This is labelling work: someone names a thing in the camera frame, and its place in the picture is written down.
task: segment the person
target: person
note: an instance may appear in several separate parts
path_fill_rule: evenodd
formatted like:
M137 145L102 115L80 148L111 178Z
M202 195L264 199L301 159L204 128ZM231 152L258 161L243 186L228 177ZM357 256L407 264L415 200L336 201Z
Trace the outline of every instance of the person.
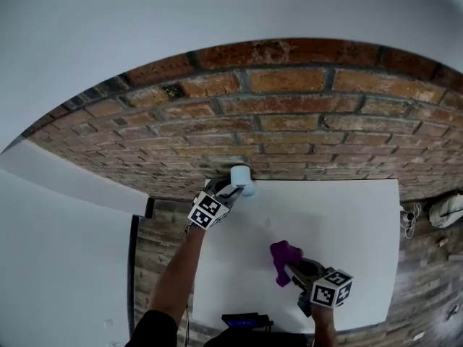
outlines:
M193 289L200 250L205 230L190 226L186 239L167 265L164 274L154 287L149 310L138 322L132 339L126 347L176 347L177 330ZM311 305L315 321L315 347L337 347L333 310ZM272 346L306 346L303 335L289 333L264 333L229 328L211 339L205 347L257 346L271 343Z

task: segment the white cube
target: white cube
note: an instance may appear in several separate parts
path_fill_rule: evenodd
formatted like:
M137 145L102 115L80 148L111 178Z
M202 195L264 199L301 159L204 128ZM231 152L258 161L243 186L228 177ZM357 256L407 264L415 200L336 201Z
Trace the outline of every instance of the white cube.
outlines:
M220 222L229 211L229 208L225 207L205 192L201 192L195 199L195 205L193 205L188 218L199 225L199 227L207 230Z
M349 297L353 279L342 270L329 273L314 282L310 302L334 309Z

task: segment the person's right arm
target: person's right arm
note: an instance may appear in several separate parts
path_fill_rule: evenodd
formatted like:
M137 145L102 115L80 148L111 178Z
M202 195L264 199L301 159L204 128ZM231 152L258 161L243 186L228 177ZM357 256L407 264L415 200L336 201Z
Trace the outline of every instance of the person's right arm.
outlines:
M333 310L328 307L311 305L312 318L315 321L314 347L339 347L334 328Z

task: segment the human arm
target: human arm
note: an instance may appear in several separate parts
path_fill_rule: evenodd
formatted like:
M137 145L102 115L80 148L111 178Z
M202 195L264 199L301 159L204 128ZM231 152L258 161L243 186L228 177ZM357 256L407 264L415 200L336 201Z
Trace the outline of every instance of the human arm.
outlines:
M314 347L339 347L334 328L333 310L312 304L312 318L315 321Z
M151 292L150 309L171 316L177 327L193 289L205 230L191 226L166 271Z

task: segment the purple object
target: purple object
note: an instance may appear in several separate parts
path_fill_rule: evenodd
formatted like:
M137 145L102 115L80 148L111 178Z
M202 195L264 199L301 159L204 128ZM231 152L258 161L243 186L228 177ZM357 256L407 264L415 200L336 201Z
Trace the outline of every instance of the purple object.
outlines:
M283 240L270 245L270 253L273 257L276 272L278 273L276 283L283 288L291 282L288 274L284 271L284 266L289 263L298 266L304 252L300 248L290 246L286 240Z

